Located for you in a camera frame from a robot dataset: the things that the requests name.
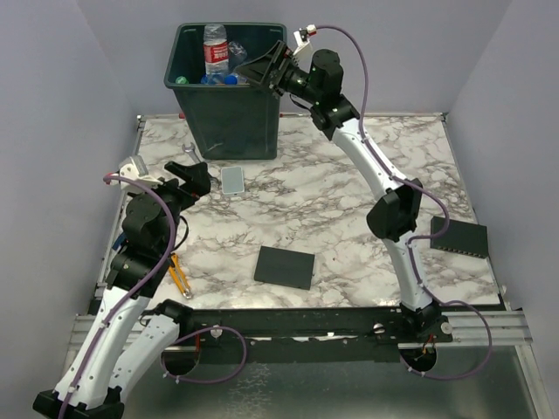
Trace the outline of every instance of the marble tabletop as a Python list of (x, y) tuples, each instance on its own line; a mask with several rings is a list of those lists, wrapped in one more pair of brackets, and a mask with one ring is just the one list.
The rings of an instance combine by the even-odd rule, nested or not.
[[(367, 118), (365, 126), (386, 155), (408, 177), (448, 206), (451, 217), (473, 221), (464, 187), (439, 117)], [(193, 164), (181, 150), (193, 141), (184, 120), (146, 121), (140, 155), (152, 175), (170, 177), (167, 161)], [(209, 161), (210, 172), (241, 166), (245, 194), (219, 190), (184, 211), (190, 225), (177, 251), (194, 298), (185, 300), (169, 274), (150, 307), (176, 299), (194, 308), (288, 308), (393, 306), (399, 290), (387, 251), (367, 227), (374, 199), (345, 154), (310, 118), (279, 120), (278, 157), (272, 161)], [(418, 232), (430, 229), (440, 210), (422, 200)], [(184, 227), (178, 229), (177, 241)], [(261, 245), (315, 255), (310, 291), (254, 281)], [(442, 300), (497, 304), (488, 261), (418, 245), (429, 287)]]

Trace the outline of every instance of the red bottle label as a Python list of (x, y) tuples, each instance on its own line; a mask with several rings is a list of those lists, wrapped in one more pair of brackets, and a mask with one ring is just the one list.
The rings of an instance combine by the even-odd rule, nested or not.
[(227, 41), (218, 45), (204, 45), (204, 57), (206, 63), (219, 63), (229, 58)]

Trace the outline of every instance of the gray floor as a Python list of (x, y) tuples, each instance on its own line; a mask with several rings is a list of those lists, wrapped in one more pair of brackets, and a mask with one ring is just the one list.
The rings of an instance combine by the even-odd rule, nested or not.
[[(439, 351), (433, 372), (461, 373), (485, 348)], [(229, 366), (200, 366), (215, 378)], [(487, 368), (462, 381), (408, 374), (401, 364), (249, 364), (224, 384), (176, 385), (154, 365), (128, 399), (125, 419), (535, 419), (513, 347), (494, 351)]]

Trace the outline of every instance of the trash bin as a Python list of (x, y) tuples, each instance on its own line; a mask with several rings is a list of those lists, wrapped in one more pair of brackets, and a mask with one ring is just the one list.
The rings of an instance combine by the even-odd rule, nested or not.
[[(205, 74), (204, 26), (179, 26), (165, 73), (197, 147), (207, 160), (271, 160), (277, 155), (280, 101), (248, 85), (200, 85)], [(239, 42), (247, 61), (286, 39), (282, 24), (224, 24), (227, 40)], [(184, 76), (189, 84), (177, 84)]]

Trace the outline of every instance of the gray wall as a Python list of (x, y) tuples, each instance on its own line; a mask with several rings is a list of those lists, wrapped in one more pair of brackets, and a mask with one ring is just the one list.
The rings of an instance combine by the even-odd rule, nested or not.
[[(360, 41), (369, 64), (370, 111), (449, 111), (497, 28), (510, 0), (78, 0), (137, 113), (174, 113), (163, 85), (176, 27), (187, 22), (338, 24)], [(353, 46), (335, 33), (316, 47), (340, 53), (345, 93), (362, 98), (362, 69)], [(291, 106), (284, 100), (284, 109)]]
[(0, 417), (26, 419), (92, 295), (135, 116), (74, 0), (3, 2), (0, 54)]
[(559, 417), (559, 3), (514, 0), (452, 108), (497, 279), (523, 306)]

